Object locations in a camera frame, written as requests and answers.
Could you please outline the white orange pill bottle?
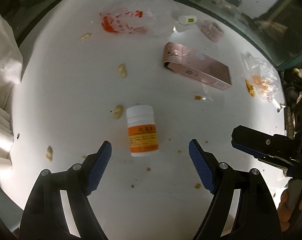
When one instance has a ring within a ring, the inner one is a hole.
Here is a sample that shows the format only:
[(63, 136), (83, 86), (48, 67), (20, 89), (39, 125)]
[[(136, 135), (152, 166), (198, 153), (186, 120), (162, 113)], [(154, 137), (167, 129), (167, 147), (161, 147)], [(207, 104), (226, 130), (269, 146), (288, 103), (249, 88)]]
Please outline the white orange pill bottle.
[(152, 155), (159, 150), (154, 110), (137, 105), (126, 110), (129, 150), (132, 157)]

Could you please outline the black trash bin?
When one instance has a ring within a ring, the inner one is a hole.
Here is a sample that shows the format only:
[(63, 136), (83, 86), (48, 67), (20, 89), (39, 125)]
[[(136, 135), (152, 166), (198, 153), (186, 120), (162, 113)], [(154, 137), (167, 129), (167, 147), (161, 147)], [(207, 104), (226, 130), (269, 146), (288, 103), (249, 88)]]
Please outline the black trash bin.
[(293, 139), (295, 133), (294, 109), (302, 99), (302, 61), (293, 68), (279, 72), (286, 107), (284, 108), (284, 124), (287, 137)]

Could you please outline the peanut shell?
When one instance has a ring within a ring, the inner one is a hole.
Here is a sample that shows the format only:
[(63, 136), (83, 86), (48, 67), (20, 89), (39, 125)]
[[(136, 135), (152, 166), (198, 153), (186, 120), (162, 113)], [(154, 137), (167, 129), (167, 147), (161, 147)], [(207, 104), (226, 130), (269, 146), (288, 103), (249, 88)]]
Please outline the peanut shell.
[(118, 66), (118, 72), (120, 74), (120, 77), (126, 78), (127, 77), (126, 65), (125, 64), (120, 64)]
[(113, 117), (115, 119), (120, 119), (122, 117), (124, 111), (124, 107), (122, 105), (117, 105), (114, 109), (113, 113)]
[(80, 40), (85, 40), (85, 39), (87, 39), (88, 37), (90, 37), (91, 36), (91, 33), (86, 33), (86, 34), (84, 34), (83, 36), (81, 36), (79, 39)]
[(49, 162), (52, 162), (53, 160), (53, 150), (51, 146), (48, 146), (46, 150), (46, 160)]

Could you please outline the orange peel piece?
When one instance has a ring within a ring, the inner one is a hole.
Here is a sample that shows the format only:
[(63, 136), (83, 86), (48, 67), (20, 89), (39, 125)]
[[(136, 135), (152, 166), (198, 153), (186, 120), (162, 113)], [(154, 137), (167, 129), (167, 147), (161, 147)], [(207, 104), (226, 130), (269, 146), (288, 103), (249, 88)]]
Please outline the orange peel piece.
[(246, 88), (247, 88), (248, 93), (252, 97), (254, 97), (255, 96), (255, 91), (254, 91), (253, 85), (248, 80), (246, 80), (245, 83), (246, 83)]

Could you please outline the clear bag orange peels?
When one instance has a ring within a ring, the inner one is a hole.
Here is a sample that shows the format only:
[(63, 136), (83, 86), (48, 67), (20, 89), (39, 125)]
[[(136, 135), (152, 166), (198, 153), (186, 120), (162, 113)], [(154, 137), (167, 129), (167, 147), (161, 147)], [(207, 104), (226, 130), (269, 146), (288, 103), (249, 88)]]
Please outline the clear bag orange peels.
[(281, 86), (276, 69), (267, 60), (254, 57), (251, 53), (242, 54), (242, 60), (249, 83), (262, 100), (272, 102)]

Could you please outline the pink cardboard box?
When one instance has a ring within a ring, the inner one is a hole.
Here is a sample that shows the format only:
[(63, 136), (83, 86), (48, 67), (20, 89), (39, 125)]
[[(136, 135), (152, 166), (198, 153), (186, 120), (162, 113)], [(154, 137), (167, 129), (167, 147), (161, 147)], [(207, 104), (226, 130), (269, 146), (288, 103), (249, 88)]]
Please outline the pink cardboard box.
[(162, 62), (172, 72), (213, 88), (224, 91), (232, 86), (228, 66), (182, 44), (168, 42)]

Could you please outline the white bed linen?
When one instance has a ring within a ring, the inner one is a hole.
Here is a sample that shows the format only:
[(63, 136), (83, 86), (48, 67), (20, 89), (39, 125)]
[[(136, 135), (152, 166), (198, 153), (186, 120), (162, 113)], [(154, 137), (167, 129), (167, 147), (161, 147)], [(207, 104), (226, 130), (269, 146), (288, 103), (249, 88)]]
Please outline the white bed linen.
[(11, 115), (5, 111), (14, 85), (21, 82), (23, 58), (13, 29), (0, 14), (0, 178), (12, 168), (9, 152), (14, 135), (11, 130)]

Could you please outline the small white green bottle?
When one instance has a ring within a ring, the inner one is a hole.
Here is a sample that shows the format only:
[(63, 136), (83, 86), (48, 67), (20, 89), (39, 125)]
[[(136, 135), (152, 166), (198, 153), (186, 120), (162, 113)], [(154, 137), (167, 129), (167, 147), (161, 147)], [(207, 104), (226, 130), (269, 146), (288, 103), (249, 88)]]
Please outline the small white green bottle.
[(178, 21), (181, 25), (195, 24), (197, 22), (197, 17), (193, 15), (181, 15), (179, 16)]

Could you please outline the white red plastic bag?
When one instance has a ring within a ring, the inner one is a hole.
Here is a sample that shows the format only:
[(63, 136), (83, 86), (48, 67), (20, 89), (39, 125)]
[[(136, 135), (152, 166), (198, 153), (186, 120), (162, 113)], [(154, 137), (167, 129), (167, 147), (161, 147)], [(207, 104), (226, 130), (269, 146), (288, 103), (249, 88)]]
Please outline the white red plastic bag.
[(173, 0), (110, 0), (99, 13), (101, 25), (108, 33), (169, 36), (175, 19)]

